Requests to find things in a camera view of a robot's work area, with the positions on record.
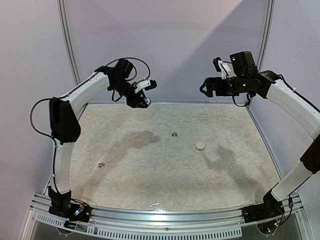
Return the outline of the blue-grey earbud charging case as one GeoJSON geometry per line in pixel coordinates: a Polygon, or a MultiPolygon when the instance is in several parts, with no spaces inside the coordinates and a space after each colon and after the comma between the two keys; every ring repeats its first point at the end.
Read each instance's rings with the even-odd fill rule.
{"type": "Polygon", "coordinates": [[[151,103],[152,103],[151,99],[148,98],[148,97],[144,98],[144,101],[145,101],[145,103],[146,103],[147,106],[150,106],[151,103]]]}

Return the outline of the pink white earbud charging case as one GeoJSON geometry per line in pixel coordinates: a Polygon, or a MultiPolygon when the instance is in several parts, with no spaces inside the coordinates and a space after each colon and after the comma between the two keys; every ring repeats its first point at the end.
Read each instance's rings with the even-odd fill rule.
{"type": "Polygon", "coordinates": [[[206,149],[206,144],[204,142],[202,142],[202,141],[197,141],[195,143],[195,149],[197,151],[202,152],[202,151],[204,151],[206,149]]]}

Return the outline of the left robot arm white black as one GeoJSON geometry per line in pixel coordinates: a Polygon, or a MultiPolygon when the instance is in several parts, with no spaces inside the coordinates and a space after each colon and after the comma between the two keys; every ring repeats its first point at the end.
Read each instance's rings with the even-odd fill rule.
{"type": "Polygon", "coordinates": [[[130,83],[129,76],[136,69],[130,61],[131,58],[126,57],[114,60],[115,66],[110,63],[100,66],[70,92],[49,100],[49,122],[54,143],[48,187],[50,214],[81,222],[89,222],[91,217],[92,208],[88,203],[72,198],[70,187],[71,156],[81,134],[81,109],[103,90],[125,97],[126,104],[133,109],[146,109],[151,104],[144,92],[156,88],[157,82],[147,76],[130,83]]]}

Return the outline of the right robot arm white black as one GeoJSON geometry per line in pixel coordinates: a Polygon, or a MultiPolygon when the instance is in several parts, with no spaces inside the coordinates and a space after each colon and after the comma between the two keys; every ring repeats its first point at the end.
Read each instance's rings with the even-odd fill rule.
{"type": "Polygon", "coordinates": [[[287,114],[310,139],[296,165],[263,196],[262,203],[242,210],[245,217],[255,220],[282,214],[282,201],[320,171],[320,110],[294,90],[282,75],[272,70],[260,71],[249,51],[233,53],[229,60],[215,57],[212,64],[220,75],[207,77],[200,92],[208,98],[246,95],[250,101],[260,97],[287,114]]]}

